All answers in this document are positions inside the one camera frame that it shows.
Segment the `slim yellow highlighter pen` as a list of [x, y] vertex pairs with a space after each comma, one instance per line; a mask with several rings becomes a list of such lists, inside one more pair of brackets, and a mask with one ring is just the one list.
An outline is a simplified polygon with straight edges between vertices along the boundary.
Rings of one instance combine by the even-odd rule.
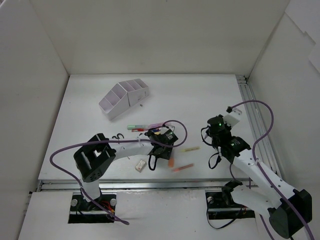
[[200, 149], [199, 146], [194, 146], [194, 147], [183, 148], [180, 150], [180, 152], [186, 153], [186, 152], [197, 151], [199, 149]]

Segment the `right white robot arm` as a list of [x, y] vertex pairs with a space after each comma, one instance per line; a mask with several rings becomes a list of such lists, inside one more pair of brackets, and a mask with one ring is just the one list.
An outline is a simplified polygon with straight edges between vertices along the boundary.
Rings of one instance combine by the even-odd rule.
[[204, 131], [211, 138], [210, 146], [217, 150], [218, 158], [227, 159], [247, 174], [263, 193], [232, 180], [222, 188], [221, 200], [227, 206], [243, 205], [267, 217], [279, 236], [290, 239], [312, 220], [312, 196], [305, 189], [297, 190], [286, 183], [267, 165], [254, 159], [250, 145], [231, 133], [238, 122], [239, 118], [230, 114], [218, 115], [207, 121]]

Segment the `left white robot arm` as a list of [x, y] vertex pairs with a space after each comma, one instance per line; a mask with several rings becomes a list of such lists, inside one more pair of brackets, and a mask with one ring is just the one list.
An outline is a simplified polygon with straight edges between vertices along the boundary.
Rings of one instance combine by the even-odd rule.
[[170, 146], [178, 141], [178, 137], [170, 128], [166, 128], [159, 134], [147, 131], [138, 136], [134, 142], [122, 143], [121, 139], [115, 140], [116, 143], [82, 146], [73, 155], [86, 192], [81, 202], [89, 210], [96, 209], [100, 204], [99, 179], [113, 161], [137, 155], [153, 156], [156, 161], [158, 159], [169, 160], [173, 150]]

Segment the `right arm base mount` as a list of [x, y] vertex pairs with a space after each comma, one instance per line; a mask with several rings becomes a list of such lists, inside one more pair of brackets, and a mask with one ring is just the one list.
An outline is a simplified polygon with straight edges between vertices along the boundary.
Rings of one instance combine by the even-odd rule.
[[238, 203], [227, 204], [221, 191], [206, 191], [209, 220], [254, 219], [255, 212]]

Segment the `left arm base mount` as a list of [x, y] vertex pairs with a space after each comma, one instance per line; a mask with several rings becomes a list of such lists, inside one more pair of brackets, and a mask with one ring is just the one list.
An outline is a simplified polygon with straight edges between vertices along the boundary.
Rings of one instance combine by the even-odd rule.
[[[95, 201], [112, 213], [116, 210], [116, 194], [102, 193]], [[101, 210], [94, 203], [87, 202], [80, 193], [72, 195], [69, 208], [69, 224], [111, 224], [114, 221], [114, 217]]]

